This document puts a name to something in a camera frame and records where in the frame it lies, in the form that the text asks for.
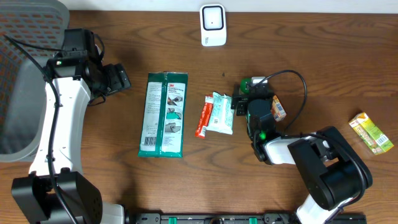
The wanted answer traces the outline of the green lid spice jar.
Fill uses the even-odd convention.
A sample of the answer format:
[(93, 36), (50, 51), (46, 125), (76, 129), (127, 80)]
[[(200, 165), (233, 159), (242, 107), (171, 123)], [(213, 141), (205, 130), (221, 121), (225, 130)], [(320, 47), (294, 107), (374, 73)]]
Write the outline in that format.
[(252, 85), (252, 78), (242, 79), (239, 87), (240, 93), (244, 95), (250, 94), (252, 92)]

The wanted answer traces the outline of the white teal snack packet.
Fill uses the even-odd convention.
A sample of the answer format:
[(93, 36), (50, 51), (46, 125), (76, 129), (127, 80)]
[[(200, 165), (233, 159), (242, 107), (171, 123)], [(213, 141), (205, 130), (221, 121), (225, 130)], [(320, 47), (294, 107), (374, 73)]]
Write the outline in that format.
[(213, 109), (207, 131), (233, 134), (234, 110), (231, 108), (232, 97), (213, 92)]

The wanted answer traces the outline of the orange tissue packet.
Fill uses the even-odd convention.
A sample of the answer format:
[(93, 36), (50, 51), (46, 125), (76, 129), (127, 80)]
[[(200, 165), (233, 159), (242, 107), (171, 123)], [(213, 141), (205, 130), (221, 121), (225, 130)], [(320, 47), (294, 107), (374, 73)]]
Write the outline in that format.
[(277, 95), (272, 98), (271, 113), (276, 122), (282, 121), (287, 115)]

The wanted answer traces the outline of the red white snack packet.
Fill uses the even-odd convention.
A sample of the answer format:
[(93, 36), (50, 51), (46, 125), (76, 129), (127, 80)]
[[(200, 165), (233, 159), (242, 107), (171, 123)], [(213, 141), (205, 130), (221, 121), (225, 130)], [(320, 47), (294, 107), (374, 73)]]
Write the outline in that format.
[(201, 139), (205, 138), (206, 129), (209, 124), (212, 109), (213, 109), (213, 95), (206, 95), (205, 104), (200, 115), (198, 126), (195, 131), (195, 136), (197, 138)]

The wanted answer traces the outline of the green white barcode packet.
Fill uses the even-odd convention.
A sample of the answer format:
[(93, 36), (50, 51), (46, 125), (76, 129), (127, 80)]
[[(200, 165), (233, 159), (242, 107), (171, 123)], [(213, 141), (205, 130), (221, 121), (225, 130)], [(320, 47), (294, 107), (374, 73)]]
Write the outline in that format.
[(187, 73), (149, 73), (139, 157), (183, 156)]

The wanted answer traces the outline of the green juice carton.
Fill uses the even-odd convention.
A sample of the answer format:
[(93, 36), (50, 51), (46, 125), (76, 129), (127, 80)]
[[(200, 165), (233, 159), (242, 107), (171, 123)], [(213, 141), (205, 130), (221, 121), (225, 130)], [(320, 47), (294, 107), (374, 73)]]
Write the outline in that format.
[(357, 114), (348, 123), (374, 155), (383, 154), (394, 147), (391, 140), (365, 113)]

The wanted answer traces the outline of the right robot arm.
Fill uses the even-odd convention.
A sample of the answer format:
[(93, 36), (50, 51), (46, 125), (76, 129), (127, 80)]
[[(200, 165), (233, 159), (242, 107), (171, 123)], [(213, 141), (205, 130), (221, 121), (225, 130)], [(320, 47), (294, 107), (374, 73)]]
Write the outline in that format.
[(278, 133), (266, 84), (236, 85), (231, 109), (245, 116), (257, 159), (269, 165), (295, 165), (309, 192), (295, 212), (297, 223), (331, 223), (373, 184), (366, 164), (334, 127), (308, 134)]

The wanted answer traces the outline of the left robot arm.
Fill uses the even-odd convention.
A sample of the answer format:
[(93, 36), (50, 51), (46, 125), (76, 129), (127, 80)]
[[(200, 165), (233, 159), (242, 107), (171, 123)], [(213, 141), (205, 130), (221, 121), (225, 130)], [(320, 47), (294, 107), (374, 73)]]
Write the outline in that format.
[(91, 90), (80, 59), (51, 58), (42, 68), (45, 115), (39, 148), (11, 193), (29, 223), (132, 223), (120, 204), (104, 202), (83, 176), (81, 137)]

